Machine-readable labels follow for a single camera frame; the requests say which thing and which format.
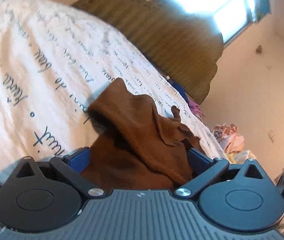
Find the purple cloth at headboard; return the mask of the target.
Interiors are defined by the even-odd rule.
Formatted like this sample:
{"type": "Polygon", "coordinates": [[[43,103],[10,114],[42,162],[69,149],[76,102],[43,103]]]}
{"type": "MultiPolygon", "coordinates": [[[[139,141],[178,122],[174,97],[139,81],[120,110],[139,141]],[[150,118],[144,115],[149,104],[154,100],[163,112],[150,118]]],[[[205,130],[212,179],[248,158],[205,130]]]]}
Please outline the purple cloth at headboard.
{"type": "Polygon", "coordinates": [[[200,121],[202,120],[202,111],[198,103],[194,102],[192,99],[188,99],[188,106],[191,113],[197,117],[200,121]]]}

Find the blue cloth at headboard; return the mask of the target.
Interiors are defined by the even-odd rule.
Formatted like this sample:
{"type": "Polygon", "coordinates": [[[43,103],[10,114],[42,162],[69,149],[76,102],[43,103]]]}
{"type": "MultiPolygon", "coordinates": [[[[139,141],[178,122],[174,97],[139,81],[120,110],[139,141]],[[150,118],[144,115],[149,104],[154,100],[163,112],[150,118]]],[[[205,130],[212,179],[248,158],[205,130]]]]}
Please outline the blue cloth at headboard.
{"type": "Polygon", "coordinates": [[[186,95],[185,90],[183,89],[183,87],[177,83],[176,81],[174,81],[173,79],[168,79],[168,82],[171,84],[171,86],[177,90],[177,92],[181,95],[181,97],[186,101],[186,103],[189,103],[188,97],[186,95]]]}

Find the pink clothes pile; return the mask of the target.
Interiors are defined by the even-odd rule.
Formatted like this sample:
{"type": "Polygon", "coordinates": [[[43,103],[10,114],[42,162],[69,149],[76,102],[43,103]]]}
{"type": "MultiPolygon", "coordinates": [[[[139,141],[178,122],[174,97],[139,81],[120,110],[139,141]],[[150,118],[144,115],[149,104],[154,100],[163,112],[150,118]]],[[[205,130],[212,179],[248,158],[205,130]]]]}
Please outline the pink clothes pile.
{"type": "Polygon", "coordinates": [[[219,145],[225,154],[242,152],[245,146],[245,138],[239,134],[239,129],[234,124],[216,125],[211,129],[219,145]]]}

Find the green upholstered headboard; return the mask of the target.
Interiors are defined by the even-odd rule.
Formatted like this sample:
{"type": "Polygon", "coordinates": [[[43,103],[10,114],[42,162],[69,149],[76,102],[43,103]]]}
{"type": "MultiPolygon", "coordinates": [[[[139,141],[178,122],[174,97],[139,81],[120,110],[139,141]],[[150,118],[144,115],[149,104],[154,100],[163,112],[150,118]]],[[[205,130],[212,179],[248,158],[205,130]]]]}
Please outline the green upholstered headboard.
{"type": "Polygon", "coordinates": [[[117,28],[198,104],[208,96],[223,53],[211,17],[189,14],[174,0],[78,0],[72,6],[117,28]]]}

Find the brown knit sweater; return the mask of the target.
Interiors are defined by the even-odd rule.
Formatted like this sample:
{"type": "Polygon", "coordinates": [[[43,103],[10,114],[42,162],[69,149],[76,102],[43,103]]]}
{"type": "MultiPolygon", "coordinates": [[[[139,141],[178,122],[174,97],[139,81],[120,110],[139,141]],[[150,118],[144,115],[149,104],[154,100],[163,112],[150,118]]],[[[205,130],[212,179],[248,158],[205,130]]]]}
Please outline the brown knit sweater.
{"type": "Polygon", "coordinates": [[[90,147],[91,161],[81,173],[106,192],[112,189],[174,189],[192,180],[187,152],[201,150],[199,137],[173,116],[158,114],[148,95],[133,95],[122,79],[113,81],[89,106],[103,129],[90,147]]]}

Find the cream puffy jacket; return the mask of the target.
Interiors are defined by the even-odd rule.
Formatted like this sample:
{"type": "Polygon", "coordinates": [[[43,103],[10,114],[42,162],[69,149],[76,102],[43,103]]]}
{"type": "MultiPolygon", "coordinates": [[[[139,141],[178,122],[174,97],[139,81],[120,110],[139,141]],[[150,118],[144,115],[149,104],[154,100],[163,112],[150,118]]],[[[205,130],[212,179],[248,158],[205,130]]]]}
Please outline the cream puffy jacket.
{"type": "Polygon", "coordinates": [[[243,164],[247,159],[256,159],[251,150],[227,153],[227,157],[231,164],[243,164]]]}

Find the white wall light switch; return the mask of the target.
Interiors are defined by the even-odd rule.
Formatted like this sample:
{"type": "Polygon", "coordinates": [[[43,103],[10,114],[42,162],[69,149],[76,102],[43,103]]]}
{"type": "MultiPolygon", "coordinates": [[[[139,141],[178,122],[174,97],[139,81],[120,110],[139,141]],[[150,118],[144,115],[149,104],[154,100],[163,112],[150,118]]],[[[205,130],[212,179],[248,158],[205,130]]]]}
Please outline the white wall light switch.
{"type": "Polygon", "coordinates": [[[268,132],[268,137],[269,137],[270,141],[271,141],[272,143],[274,143],[274,140],[275,140],[275,133],[274,133],[272,130],[270,130],[270,131],[268,132]]]}

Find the white script-print bed sheet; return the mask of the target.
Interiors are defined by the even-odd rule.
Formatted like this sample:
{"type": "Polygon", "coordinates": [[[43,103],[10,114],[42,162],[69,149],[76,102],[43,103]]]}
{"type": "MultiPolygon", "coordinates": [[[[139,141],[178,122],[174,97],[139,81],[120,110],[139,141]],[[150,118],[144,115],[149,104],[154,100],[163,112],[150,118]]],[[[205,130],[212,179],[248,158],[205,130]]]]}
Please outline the white script-print bed sheet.
{"type": "Polygon", "coordinates": [[[225,153],[188,104],[120,31],[51,0],[0,0],[0,186],[18,161],[49,160],[91,146],[103,133],[89,105],[115,79],[153,98],[157,112],[199,137],[209,157],[225,153]]]}

